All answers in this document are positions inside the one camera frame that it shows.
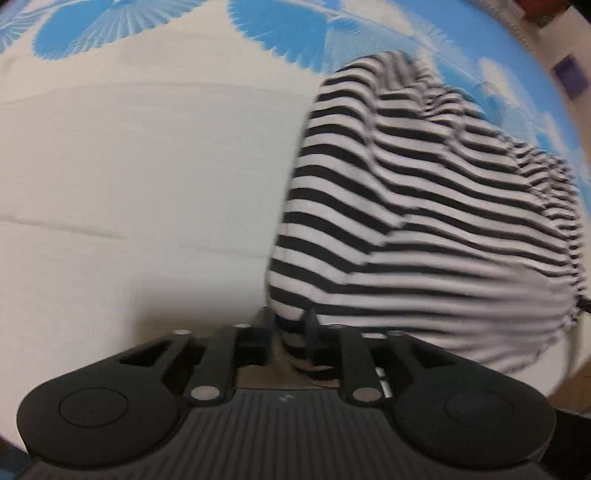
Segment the ribbed surface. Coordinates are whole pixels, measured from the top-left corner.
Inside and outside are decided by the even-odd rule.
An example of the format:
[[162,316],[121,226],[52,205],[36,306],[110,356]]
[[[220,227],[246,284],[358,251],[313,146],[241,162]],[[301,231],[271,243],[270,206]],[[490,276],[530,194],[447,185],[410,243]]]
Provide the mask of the ribbed surface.
[[408,447],[381,412],[335,391],[238,390],[194,410],[162,449],[136,463],[76,472],[42,462],[22,480],[420,480],[550,477],[534,466],[476,473],[441,466]]

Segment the silver bolt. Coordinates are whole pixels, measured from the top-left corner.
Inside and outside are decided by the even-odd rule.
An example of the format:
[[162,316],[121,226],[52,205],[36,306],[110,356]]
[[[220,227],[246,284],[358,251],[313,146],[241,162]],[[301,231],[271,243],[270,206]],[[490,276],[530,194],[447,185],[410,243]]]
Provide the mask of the silver bolt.
[[382,398],[382,393],[377,388],[361,387],[353,392],[353,398],[357,401],[369,403]]
[[191,396],[195,400],[215,400],[220,396],[220,391],[211,385],[201,385],[201,387],[195,387],[191,390]]

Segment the black plastic part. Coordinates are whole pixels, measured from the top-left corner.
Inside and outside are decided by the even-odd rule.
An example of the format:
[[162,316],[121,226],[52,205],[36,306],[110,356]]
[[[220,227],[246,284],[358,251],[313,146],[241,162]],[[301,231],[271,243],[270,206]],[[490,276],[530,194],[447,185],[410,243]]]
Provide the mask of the black plastic part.
[[19,480],[550,480],[533,463],[476,472],[408,445],[377,408],[334,390],[244,390],[196,407],[157,451],[80,471],[37,462]]
[[[236,339],[237,329],[231,326],[218,330],[210,338],[201,361],[193,367],[193,374],[183,395],[191,405],[222,403],[232,394],[236,375]],[[219,395],[209,400],[199,400],[192,396],[192,392],[200,387],[214,388]]]
[[[29,454],[91,468],[141,455],[172,431],[180,415],[177,399],[149,368],[115,361],[95,366],[51,380],[22,401],[17,425]],[[101,406],[105,391],[125,399],[126,410],[116,419],[120,402],[112,411]]]
[[32,456],[76,468],[130,461],[178,426],[199,385],[230,399],[237,367],[268,361],[271,335],[226,327],[211,339],[170,335],[51,380],[22,401],[17,426]]
[[409,336],[391,336],[389,346],[413,378],[393,414],[417,448],[472,469],[541,457],[556,417],[537,390]]
[[[377,405],[384,397],[382,385],[375,371],[374,359],[359,329],[342,327],[339,333],[340,354],[342,362],[341,391],[348,402],[365,407]],[[370,396],[361,400],[363,393],[369,391]]]
[[[321,327],[318,339],[311,358],[340,360],[349,403],[380,406],[408,441],[444,463],[508,468],[539,459],[552,438],[554,410],[538,391],[434,345],[398,332],[369,341],[346,327]],[[381,391],[376,366],[394,398],[359,401],[357,388]]]
[[[172,335],[31,392],[22,478],[549,478],[533,461],[554,411],[531,387],[406,335],[309,323],[310,358],[337,368],[340,391],[236,391],[237,368],[267,363],[268,329]],[[381,392],[376,366],[394,398],[356,395]]]

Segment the black and white stripes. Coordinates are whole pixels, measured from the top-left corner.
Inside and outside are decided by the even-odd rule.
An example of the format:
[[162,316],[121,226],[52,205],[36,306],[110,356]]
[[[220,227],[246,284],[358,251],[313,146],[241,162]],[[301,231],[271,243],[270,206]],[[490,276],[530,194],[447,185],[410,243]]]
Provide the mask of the black and white stripes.
[[581,231],[563,160],[507,137],[404,54],[364,57],[313,104],[271,306],[294,356],[313,308],[324,324],[403,330],[514,371],[578,314]]

